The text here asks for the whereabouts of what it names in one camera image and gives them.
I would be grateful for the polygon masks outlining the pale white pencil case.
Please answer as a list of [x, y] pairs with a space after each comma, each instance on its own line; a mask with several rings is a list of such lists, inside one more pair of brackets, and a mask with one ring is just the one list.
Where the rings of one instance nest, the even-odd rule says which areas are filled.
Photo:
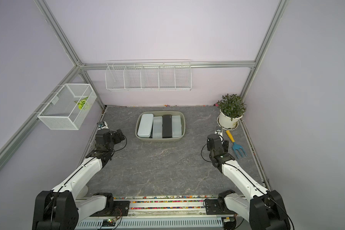
[[140, 138], [149, 138], [153, 126], [153, 114], [143, 114], [140, 118], [140, 124], [137, 130], [137, 136]]

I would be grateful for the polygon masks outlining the frosted white pencil case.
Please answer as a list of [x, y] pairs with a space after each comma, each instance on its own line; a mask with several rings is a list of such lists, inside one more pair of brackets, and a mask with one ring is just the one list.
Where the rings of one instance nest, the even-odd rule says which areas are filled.
[[172, 138], [179, 138], [182, 136], [181, 116], [172, 116]]
[[157, 116], [153, 118], [152, 138], [153, 139], [163, 138], [163, 117], [162, 116]]

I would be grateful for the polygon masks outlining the grey-green plastic storage box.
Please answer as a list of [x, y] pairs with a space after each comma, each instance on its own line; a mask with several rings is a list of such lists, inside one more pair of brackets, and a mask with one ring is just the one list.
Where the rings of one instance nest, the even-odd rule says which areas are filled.
[[142, 141], [178, 141], [186, 132], [186, 119], [178, 111], [148, 111], [137, 119], [135, 136]]

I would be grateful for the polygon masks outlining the black pencil case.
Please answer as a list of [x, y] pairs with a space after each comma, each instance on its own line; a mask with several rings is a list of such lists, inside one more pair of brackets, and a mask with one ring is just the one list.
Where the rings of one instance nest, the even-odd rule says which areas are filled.
[[163, 139], [172, 138], [172, 115], [163, 115], [162, 128]]

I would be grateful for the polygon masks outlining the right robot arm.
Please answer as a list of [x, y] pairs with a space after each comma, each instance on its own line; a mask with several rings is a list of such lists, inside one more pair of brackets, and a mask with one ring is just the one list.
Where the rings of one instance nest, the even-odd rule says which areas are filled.
[[250, 224], [252, 230], [294, 230], [280, 193], [256, 182], [228, 153], [223, 143], [220, 135], [208, 135], [210, 162], [237, 186], [244, 197], [232, 190], [219, 194], [222, 212], [235, 212]]

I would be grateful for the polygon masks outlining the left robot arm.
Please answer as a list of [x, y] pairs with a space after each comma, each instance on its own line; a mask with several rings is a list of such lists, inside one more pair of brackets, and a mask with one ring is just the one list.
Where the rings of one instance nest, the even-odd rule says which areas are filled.
[[100, 211], [115, 210], [112, 193], [96, 193], [82, 198], [87, 183], [101, 171], [115, 154], [114, 146], [126, 140], [122, 130], [97, 130], [95, 149], [63, 182], [40, 192], [34, 205], [34, 230], [73, 230], [78, 223]]

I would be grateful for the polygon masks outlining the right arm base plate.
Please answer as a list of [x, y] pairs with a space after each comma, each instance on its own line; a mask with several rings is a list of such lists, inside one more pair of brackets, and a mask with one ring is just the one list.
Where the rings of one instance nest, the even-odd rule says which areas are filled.
[[227, 199], [205, 199], [203, 206], [207, 215], [233, 215], [245, 216], [248, 213], [247, 203], [239, 198], [229, 197]]

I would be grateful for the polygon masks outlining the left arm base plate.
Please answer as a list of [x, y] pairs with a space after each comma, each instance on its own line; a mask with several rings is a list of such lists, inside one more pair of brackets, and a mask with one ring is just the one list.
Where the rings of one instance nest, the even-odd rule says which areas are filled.
[[129, 212], [129, 206], [129, 200], [114, 200], [112, 207], [104, 208], [91, 215], [91, 217], [126, 217]]

